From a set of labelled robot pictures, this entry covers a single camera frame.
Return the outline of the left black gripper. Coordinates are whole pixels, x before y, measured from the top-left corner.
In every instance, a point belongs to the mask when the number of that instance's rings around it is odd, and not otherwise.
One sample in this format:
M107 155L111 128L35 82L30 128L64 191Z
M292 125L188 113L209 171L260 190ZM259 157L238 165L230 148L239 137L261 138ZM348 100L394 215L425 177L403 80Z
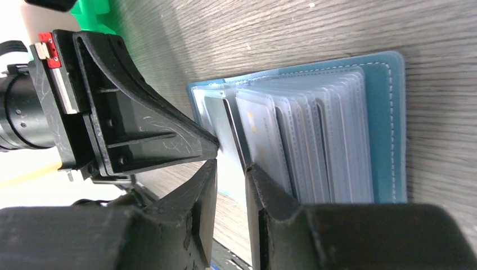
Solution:
M56 147L61 170L96 156L102 176L217 157L218 139L147 84L120 36L39 36L50 57L32 51L33 60L8 65L1 78L2 152Z

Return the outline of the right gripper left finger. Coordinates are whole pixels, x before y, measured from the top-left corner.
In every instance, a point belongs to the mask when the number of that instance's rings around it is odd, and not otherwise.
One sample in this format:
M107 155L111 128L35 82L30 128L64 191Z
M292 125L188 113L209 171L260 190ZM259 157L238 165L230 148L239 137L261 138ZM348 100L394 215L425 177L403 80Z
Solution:
M153 204L1 210L2 269L206 269L217 161Z

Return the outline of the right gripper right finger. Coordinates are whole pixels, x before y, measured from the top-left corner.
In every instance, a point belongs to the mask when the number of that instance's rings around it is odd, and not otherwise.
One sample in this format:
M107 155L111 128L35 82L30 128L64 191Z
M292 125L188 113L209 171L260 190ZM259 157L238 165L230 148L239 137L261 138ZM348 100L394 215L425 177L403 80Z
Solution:
M301 204L246 170L254 269L475 269L455 220L430 204Z

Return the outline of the grey credit card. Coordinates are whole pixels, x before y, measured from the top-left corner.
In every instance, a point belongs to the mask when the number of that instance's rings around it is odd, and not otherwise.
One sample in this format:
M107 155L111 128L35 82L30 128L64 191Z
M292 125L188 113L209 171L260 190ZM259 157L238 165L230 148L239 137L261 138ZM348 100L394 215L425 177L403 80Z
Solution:
M230 105L225 98L205 97L205 107L213 131L219 140L218 191L237 202L246 205L244 158L230 112Z

